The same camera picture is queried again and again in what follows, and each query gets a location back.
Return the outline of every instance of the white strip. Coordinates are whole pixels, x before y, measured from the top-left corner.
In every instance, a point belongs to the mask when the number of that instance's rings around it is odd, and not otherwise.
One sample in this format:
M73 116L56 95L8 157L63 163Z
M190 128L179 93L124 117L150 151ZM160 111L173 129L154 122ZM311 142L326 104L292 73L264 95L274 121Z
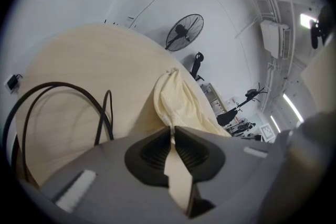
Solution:
M85 170L79 178L71 185L71 187L63 194L56 202L56 205L68 213L72 213L75 207L79 204L84 194L92 185L96 173L90 170Z
M290 107L293 109L295 115L298 117L300 122L303 122L303 117L300 115L299 111L296 109L292 101L288 98L287 95L283 95L283 98L287 101L287 103L290 105Z
M272 115L271 115L271 119L273 120L275 127L278 129L278 132L281 132L281 131L280 131L280 128L278 127L278 125L277 125L277 123L275 122L275 119L273 118Z
M260 157L260 158L266 158L267 157L267 152L259 151L259 150L256 150L254 148L248 147L248 146L244 147L244 152L248 153L248 154L251 154L253 156L256 156L256 157Z

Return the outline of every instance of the black fan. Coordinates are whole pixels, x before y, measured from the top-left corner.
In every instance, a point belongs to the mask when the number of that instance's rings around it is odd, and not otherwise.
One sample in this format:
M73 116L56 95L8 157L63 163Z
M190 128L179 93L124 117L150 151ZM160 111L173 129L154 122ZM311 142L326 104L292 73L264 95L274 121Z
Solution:
M200 14L191 14L179 20L169 31L166 50L177 51L195 40L203 29L204 20Z

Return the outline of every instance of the fan blade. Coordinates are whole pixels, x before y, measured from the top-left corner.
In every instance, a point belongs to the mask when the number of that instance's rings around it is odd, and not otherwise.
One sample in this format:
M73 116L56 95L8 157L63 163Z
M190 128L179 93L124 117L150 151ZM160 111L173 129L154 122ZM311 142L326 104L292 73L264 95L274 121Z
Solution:
M197 22L198 17L194 20L194 22L191 24L191 26L189 27L188 31L194 26L194 24Z
M168 42L167 46L166 46L166 50L169 49L169 47L171 46L172 43L174 43L176 40L178 40L179 38L181 38L182 36L177 35L176 37L174 37L171 41Z

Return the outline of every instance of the desk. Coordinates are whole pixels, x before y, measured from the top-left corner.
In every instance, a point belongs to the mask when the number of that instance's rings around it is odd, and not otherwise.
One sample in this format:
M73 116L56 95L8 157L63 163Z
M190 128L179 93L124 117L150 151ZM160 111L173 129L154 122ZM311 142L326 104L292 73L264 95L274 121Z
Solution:
M51 81L69 82L90 92L102 105L110 89L114 138L150 134L164 126L153 105L159 76L179 68L193 89L203 112L216 120L204 93L189 72L160 45L127 28L84 25L59 34L42 47L24 74L19 97L34 86ZM19 143L32 95L16 115ZM38 185L93 147L99 115L86 98L67 88L46 93L30 116L26 140L27 166ZM100 142L107 140L102 131Z

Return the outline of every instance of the yellow cloth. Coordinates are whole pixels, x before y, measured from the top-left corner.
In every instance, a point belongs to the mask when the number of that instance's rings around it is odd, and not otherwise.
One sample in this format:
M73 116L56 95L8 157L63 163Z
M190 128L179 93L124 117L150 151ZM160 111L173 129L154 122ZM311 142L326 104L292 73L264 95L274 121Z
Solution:
M154 107L160 119L172 131L174 126L184 126L231 137L217 122L202 113L195 94L178 69L160 76L154 89Z

